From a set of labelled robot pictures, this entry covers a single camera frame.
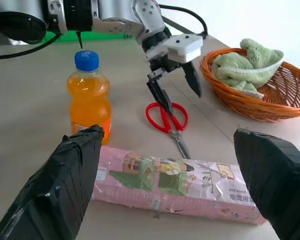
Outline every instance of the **white table surface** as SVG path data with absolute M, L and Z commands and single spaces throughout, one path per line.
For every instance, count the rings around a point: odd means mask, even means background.
M 209 38 L 202 55 L 226 47 Z M 32 46 L 1 46 L 0 55 Z M 84 49 L 99 53 L 101 71 L 109 78 L 113 123 L 110 146 L 144 155 L 179 158 L 172 139 L 154 129 L 145 118 L 153 97 L 146 86 L 149 65 L 133 40 L 86 42 Z M 66 89 L 74 71 L 79 44 L 54 44 L 30 55 L 0 60 L 0 220 L 28 178 L 70 134 Z M 164 76 L 160 84 L 173 102 L 189 115 L 183 140 L 193 159 L 237 164 L 233 134 L 239 127 L 269 133 L 300 149 L 300 117 L 280 123 L 261 123 L 224 108 L 202 79 L 201 99 L 190 90 L 181 70 Z M 277 240 L 272 227 L 203 217 L 164 213 L 153 218 L 150 210 L 92 201 L 78 240 Z

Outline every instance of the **wicker basket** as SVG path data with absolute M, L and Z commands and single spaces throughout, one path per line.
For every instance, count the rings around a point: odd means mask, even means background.
M 225 48 L 212 51 L 200 62 L 205 79 L 213 86 L 217 99 L 227 108 L 245 117 L 278 122 L 300 116 L 300 69 L 283 62 L 268 83 L 258 92 L 264 94 L 262 100 L 245 95 L 215 79 L 211 71 L 213 61 L 218 55 L 236 52 L 247 55 L 241 48 Z

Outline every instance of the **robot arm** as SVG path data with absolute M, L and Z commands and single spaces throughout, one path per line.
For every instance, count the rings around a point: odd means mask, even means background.
M 203 38 L 171 36 L 155 0 L 0 0 L 0 32 L 29 44 L 51 31 L 126 33 L 142 45 L 152 73 L 147 83 L 155 100 L 173 114 L 168 95 L 158 84 L 166 73 L 182 67 L 190 87 L 200 97 L 199 77 L 191 61 L 201 55 Z

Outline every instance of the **pink box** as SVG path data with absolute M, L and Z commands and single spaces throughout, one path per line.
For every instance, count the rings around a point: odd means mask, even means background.
M 145 157 L 103 146 L 92 200 L 262 225 L 236 165 Z

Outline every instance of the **orange juice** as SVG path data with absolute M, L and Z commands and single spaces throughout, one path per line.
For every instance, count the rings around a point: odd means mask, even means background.
M 111 104 L 107 98 L 109 80 L 99 71 L 99 56 L 93 51 L 79 51 L 74 57 L 76 71 L 68 78 L 72 96 L 70 117 L 72 134 L 92 125 L 103 127 L 103 144 L 111 136 Z

